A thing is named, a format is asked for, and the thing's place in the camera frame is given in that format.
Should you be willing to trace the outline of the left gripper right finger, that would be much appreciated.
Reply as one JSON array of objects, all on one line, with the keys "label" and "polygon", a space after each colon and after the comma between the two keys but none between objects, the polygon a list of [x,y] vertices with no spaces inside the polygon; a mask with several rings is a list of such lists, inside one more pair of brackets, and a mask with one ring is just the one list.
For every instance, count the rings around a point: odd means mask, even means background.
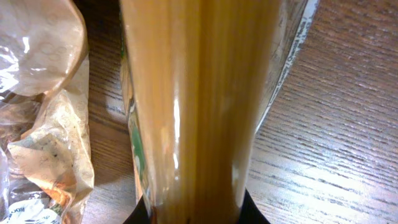
[{"label": "left gripper right finger", "polygon": [[245,190],[244,201],[241,207],[238,224],[271,224],[257,208],[248,190]]}]

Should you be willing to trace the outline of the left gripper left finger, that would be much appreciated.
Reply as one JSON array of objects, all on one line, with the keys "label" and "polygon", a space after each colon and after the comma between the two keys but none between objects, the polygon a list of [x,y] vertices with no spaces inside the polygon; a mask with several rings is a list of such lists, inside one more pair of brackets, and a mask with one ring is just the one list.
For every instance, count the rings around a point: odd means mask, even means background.
[{"label": "left gripper left finger", "polygon": [[139,199],[135,209],[127,217],[123,224],[151,224],[150,215],[147,211],[143,196]]}]

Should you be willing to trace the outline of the beige pastry bag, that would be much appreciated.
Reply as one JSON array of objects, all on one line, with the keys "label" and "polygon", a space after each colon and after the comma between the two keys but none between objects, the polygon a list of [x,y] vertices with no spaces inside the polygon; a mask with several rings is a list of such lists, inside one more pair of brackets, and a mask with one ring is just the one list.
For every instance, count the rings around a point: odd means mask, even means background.
[{"label": "beige pastry bag", "polygon": [[71,0],[1,0],[1,222],[80,223],[94,187],[88,40]]}]

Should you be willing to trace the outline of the San Remo spaghetti pack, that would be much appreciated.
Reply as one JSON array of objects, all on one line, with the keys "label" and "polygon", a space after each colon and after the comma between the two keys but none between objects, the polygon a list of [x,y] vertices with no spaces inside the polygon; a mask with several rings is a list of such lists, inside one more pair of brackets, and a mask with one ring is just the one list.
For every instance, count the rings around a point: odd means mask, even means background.
[{"label": "San Remo spaghetti pack", "polygon": [[238,223],[255,134],[318,2],[119,5],[136,192],[150,222]]}]

